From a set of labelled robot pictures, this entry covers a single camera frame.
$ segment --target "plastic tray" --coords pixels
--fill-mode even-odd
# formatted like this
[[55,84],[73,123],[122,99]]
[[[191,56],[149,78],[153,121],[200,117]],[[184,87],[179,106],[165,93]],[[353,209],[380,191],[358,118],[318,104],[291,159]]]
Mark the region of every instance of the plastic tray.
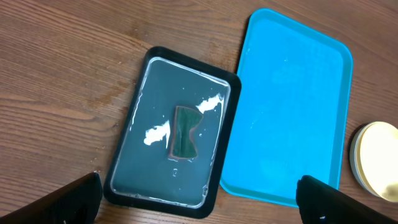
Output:
[[[105,198],[192,218],[209,215],[240,91],[233,73],[164,47],[148,50],[104,183]],[[203,114],[189,133],[178,130],[195,145],[197,155],[190,159],[170,155],[179,107]]]
[[352,72],[341,42],[273,10],[256,11],[239,62],[243,88],[225,191],[296,207],[303,175],[338,189]]

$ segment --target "clear liquid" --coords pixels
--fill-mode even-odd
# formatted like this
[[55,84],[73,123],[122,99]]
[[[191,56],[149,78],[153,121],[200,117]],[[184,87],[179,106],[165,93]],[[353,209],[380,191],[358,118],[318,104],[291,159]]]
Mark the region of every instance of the clear liquid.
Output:
[[[162,58],[147,67],[111,187],[147,200],[200,207],[208,182],[230,86],[227,82]],[[176,106],[203,114],[194,130],[194,159],[169,157]]]

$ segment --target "wood grain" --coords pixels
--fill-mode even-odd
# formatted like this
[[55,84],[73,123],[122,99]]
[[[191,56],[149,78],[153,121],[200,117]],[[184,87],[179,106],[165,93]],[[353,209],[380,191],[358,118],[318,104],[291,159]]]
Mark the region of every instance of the wood grain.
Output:
[[[97,170],[104,179],[147,49],[163,45],[234,72],[251,13],[269,7],[344,42],[354,57],[340,190],[398,220],[349,168],[354,130],[398,126],[394,0],[0,0],[0,215]],[[192,220],[111,206],[96,223],[301,223],[297,209],[219,189]]]

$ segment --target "yellow lid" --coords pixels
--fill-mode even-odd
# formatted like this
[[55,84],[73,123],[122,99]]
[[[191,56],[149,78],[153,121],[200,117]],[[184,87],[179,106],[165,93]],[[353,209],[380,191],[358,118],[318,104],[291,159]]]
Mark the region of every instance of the yellow lid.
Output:
[[398,202],[398,129],[375,122],[366,128],[358,146],[367,183],[380,197]]

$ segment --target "blue tray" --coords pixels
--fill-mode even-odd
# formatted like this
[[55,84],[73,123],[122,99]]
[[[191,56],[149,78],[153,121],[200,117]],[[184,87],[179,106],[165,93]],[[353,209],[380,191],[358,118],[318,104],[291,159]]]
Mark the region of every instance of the blue tray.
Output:
[[270,9],[250,18],[221,177],[230,194],[297,207],[297,181],[338,189],[353,58],[348,48]]

